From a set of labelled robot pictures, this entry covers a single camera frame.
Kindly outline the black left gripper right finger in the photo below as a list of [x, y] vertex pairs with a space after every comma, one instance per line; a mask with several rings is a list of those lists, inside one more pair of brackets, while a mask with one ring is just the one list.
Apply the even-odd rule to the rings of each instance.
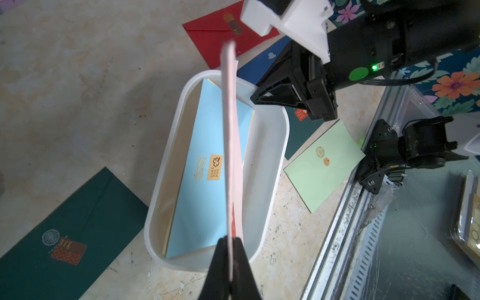
[[243, 242], [239, 237], [236, 237], [233, 240], [232, 246], [233, 274], [231, 281], [231, 299], [262, 300], [250, 263], [246, 256]]

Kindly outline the light blue envelope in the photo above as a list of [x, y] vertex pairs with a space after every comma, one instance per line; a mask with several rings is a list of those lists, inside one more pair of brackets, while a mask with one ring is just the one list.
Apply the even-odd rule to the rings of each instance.
[[227, 234], [222, 91], [205, 78], [177, 197], [168, 259], [214, 246]]

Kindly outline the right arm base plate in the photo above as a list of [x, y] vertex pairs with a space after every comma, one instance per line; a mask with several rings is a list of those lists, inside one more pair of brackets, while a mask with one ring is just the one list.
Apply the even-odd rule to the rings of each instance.
[[450, 161], [467, 160], [474, 156], [465, 149], [460, 137], [450, 137], [460, 118], [438, 116], [407, 122], [401, 134], [383, 119], [376, 122], [359, 163], [355, 180], [370, 193], [377, 195], [385, 176], [407, 169], [437, 169]]

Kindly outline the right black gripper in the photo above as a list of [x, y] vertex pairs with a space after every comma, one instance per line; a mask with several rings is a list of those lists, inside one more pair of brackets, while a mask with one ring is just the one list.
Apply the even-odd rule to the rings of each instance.
[[290, 41], [257, 83], [251, 96], [256, 105], [278, 105], [306, 110], [314, 120], [338, 118], [335, 90], [321, 59]]

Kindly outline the white plastic storage box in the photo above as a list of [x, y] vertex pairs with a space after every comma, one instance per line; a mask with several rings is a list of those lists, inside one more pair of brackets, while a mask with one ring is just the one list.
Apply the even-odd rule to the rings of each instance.
[[[154, 261], [172, 270], [203, 273], [210, 267], [214, 246], [171, 259], [168, 259], [163, 251], [170, 235], [201, 83], [205, 78], [216, 86], [221, 86], [219, 70], [200, 72], [184, 85], [144, 226], [144, 242]], [[251, 106], [255, 111], [243, 163], [243, 244], [250, 263], [259, 255], [266, 238], [290, 133], [285, 108], [256, 106], [251, 102], [250, 97], [256, 89], [255, 85], [243, 79], [236, 81], [237, 100]]]

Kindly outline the pink envelope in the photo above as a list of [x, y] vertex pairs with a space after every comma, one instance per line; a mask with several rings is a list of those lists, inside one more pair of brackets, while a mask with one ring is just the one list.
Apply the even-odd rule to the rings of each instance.
[[221, 51], [221, 83], [229, 282], [233, 282], [234, 277], [233, 243], [236, 238], [243, 238], [243, 162], [236, 101], [237, 69], [236, 45], [234, 41], [228, 41], [223, 45]]

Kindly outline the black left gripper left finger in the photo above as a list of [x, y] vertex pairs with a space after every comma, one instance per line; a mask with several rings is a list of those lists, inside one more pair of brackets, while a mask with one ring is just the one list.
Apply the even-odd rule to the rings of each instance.
[[230, 297], [229, 265], [226, 237], [219, 239], [204, 286], [198, 300], [228, 300]]

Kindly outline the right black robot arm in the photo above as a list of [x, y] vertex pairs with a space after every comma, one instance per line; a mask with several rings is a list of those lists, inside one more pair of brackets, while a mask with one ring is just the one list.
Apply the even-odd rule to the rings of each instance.
[[251, 96], [256, 105], [306, 110], [312, 120], [338, 117], [335, 93], [356, 84], [410, 85], [383, 80], [423, 61], [480, 43], [478, 1], [362, 1], [364, 13], [329, 31], [331, 1], [246, 1], [241, 21], [259, 35], [272, 28], [289, 42]]

